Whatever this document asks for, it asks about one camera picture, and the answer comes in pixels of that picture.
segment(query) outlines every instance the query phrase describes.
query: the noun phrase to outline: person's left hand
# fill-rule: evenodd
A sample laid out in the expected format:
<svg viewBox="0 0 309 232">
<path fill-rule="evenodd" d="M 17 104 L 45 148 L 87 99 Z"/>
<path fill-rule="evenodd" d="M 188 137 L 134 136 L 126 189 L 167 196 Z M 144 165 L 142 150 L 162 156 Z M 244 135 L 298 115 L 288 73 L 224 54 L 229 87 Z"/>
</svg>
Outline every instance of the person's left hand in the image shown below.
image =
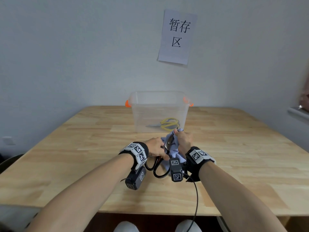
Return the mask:
<svg viewBox="0 0 309 232">
<path fill-rule="evenodd" d="M 170 157 L 165 154 L 164 149 L 161 148 L 164 146 L 161 138 L 152 138 L 144 142 L 149 150 L 149 156 L 161 156 L 164 160 L 169 160 Z"/>
</svg>

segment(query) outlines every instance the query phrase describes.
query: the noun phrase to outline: wooden table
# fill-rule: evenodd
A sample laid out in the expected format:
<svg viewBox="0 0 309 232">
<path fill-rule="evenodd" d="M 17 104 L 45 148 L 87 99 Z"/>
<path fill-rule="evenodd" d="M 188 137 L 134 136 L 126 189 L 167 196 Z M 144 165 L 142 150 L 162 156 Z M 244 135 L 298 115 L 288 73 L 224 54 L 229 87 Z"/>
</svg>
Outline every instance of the wooden table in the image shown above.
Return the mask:
<svg viewBox="0 0 309 232">
<path fill-rule="evenodd" d="M 309 154 L 239 109 L 190 107 L 185 131 L 218 166 L 277 215 L 309 215 Z M 69 119 L 0 175 L 0 204 L 44 207 L 131 141 L 167 133 L 135 133 L 130 108 L 91 106 Z M 219 215 L 200 182 L 198 215 Z M 120 183 L 101 212 L 193 215 L 192 183 L 147 172 L 138 191 Z"/>
</svg>

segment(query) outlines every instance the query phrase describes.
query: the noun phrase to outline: plastic storage box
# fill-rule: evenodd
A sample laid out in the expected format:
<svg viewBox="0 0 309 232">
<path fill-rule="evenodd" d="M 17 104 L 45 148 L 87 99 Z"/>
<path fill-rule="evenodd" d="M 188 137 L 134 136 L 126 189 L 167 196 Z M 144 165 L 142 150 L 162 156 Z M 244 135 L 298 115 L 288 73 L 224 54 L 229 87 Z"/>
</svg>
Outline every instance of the plastic storage box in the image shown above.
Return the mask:
<svg viewBox="0 0 309 232">
<path fill-rule="evenodd" d="M 178 124 L 184 128 L 192 105 L 181 91 L 137 91 L 126 101 L 126 106 L 132 107 L 138 133 L 170 132 Z"/>
</svg>

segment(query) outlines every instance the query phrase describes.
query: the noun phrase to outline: person's right arm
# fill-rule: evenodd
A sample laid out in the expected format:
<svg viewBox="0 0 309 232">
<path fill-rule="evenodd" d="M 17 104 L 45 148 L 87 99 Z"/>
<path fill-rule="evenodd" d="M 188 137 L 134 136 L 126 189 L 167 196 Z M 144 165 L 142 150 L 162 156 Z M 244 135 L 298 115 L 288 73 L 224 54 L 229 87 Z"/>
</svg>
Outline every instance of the person's right arm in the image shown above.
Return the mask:
<svg viewBox="0 0 309 232">
<path fill-rule="evenodd" d="M 192 135 L 174 132 L 178 137 L 178 150 L 184 156 L 193 146 Z M 213 162 L 203 164 L 199 178 L 231 232 L 286 232 L 257 196 Z"/>
</svg>

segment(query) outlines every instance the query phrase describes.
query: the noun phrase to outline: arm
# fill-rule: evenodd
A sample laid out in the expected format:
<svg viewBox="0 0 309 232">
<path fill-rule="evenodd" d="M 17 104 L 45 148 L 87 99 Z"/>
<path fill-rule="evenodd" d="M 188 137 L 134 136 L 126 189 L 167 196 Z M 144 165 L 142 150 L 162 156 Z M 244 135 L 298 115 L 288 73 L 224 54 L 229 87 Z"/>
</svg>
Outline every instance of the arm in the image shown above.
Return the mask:
<svg viewBox="0 0 309 232">
<path fill-rule="evenodd" d="M 178 150 L 184 156 L 193 146 L 192 135 L 174 132 L 178 136 Z M 203 164 L 199 178 L 232 232 L 286 232 L 258 197 L 213 162 Z"/>
<path fill-rule="evenodd" d="M 160 138 L 145 142 L 152 156 L 166 157 Z M 82 232 L 134 164 L 130 154 L 117 155 L 93 169 L 53 198 L 26 232 Z"/>
</svg>

